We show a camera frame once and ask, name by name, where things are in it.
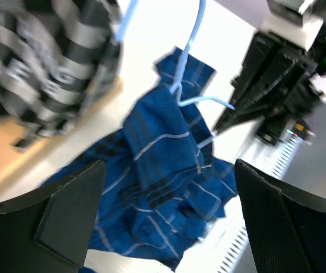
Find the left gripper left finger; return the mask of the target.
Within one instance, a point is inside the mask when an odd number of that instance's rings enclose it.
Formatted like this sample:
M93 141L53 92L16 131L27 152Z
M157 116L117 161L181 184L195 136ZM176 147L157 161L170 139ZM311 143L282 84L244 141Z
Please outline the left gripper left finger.
M0 272L78 272L104 187L103 161L0 202Z

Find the blue plaid shirt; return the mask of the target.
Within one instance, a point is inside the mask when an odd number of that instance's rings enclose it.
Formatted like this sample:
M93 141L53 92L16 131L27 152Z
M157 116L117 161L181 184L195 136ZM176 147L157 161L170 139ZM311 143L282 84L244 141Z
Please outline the blue plaid shirt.
M179 48L156 64L158 84L138 99L121 128L95 142L45 181L101 177L106 166L89 249L153 259L175 270L184 252L225 217L237 195L231 163L199 143L211 133L195 105L179 107L169 89Z

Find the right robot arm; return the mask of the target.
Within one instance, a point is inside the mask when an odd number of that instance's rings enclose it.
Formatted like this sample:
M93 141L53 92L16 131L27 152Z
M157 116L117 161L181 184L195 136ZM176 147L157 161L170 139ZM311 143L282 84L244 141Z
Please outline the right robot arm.
M269 1L268 7L232 79L232 108L213 131L258 120L255 136L273 146L287 130L305 139L304 119L325 98L312 79L326 76L326 1Z

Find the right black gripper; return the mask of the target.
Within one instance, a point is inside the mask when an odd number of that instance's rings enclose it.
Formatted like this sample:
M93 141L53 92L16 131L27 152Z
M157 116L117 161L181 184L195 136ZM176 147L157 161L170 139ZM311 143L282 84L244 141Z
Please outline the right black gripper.
M255 32L241 72L231 82L235 110L225 109L213 132L220 135L231 127L262 119L257 136L270 145L283 142L290 123L285 102L316 67L299 47L273 34Z

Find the black white checkered shirt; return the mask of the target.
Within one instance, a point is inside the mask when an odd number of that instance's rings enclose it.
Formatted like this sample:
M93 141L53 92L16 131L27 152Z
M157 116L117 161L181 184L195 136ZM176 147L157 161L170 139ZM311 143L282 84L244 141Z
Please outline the black white checkered shirt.
M117 1L0 1L0 122L15 147L67 133L105 96L120 63Z

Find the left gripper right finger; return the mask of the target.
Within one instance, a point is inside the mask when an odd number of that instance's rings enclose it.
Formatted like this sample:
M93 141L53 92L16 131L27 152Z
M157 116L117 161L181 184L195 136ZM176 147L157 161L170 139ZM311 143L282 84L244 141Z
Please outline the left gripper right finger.
M326 273L326 198L241 159L234 173L257 272Z

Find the wooden clothes rack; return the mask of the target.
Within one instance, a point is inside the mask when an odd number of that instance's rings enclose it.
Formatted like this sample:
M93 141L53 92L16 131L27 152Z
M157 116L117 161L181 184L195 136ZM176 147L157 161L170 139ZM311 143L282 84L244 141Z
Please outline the wooden clothes rack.
M111 90L94 103L93 107L78 120L69 133L52 137L37 137L22 147L15 147L15 141L26 130L17 125L13 118L2 122L0 124L0 195L24 176L30 168L60 146L64 147L73 142L72 151L80 152L97 139L98 133L89 134L86 130L92 125L94 118L102 111L103 107L111 103L122 91L123 80L118 76Z

